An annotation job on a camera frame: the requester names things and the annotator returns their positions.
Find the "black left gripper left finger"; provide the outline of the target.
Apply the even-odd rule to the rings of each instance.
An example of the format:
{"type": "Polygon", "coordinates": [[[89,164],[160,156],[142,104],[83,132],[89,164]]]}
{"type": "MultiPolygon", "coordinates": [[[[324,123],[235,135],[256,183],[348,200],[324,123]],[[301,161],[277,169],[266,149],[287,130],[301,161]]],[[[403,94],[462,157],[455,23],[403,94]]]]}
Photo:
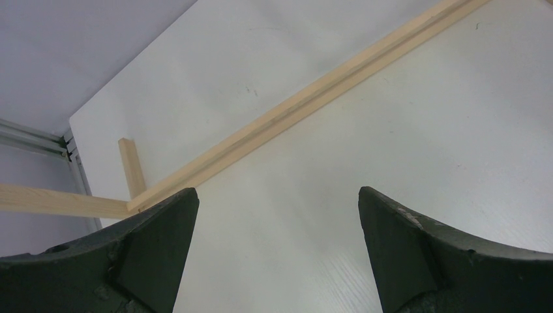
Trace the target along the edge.
{"type": "Polygon", "coordinates": [[[1,311],[172,312],[199,206],[185,188],[85,237],[1,258],[1,311]]]}

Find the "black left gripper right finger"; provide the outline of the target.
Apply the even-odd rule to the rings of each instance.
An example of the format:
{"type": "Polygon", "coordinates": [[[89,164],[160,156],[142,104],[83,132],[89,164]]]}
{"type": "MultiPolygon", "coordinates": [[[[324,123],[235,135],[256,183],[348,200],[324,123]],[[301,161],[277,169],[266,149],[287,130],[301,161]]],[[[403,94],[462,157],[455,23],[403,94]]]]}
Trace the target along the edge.
{"type": "Polygon", "coordinates": [[[377,190],[359,218],[384,312],[551,312],[552,255],[466,233],[377,190]]]}

